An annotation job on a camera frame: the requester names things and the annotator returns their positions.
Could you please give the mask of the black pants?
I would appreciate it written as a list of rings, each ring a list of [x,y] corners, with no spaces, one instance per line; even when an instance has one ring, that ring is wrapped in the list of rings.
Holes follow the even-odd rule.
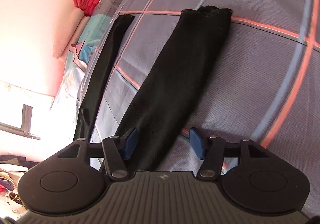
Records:
[[[181,12],[177,25],[127,108],[116,135],[138,130],[125,165],[137,170],[196,171],[199,160],[181,138],[198,105],[231,26],[231,9],[202,6]]]

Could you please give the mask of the plaid purple bedsheet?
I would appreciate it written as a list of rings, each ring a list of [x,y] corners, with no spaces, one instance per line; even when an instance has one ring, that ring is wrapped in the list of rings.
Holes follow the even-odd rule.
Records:
[[[54,106],[57,137],[73,139],[80,103],[114,19],[133,14],[105,89],[92,141],[110,136],[183,9],[233,10],[231,32],[187,127],[230,141],[250,137],[319,187],[319,0],[123,0],[83,74],[64,75]]]

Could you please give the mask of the teal patchwork blanket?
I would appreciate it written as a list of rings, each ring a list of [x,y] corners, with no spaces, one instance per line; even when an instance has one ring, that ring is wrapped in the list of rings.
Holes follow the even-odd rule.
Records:
[[[83,74],[91,52],[100,42],[123,0],[100,0],[91,16],[76,8],[56,36],[53,57],[65,62],[65,75]]]

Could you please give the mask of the window frame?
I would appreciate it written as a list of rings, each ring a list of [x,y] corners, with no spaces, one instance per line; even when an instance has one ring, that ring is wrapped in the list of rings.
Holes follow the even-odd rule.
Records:
[[[22,104],[21,126],[13,126],[1,122],[1,131],[8,132],[14,135],[23,136],[30,139],[40,140],[39,137],[31,134],[31,119],[33,107]]]

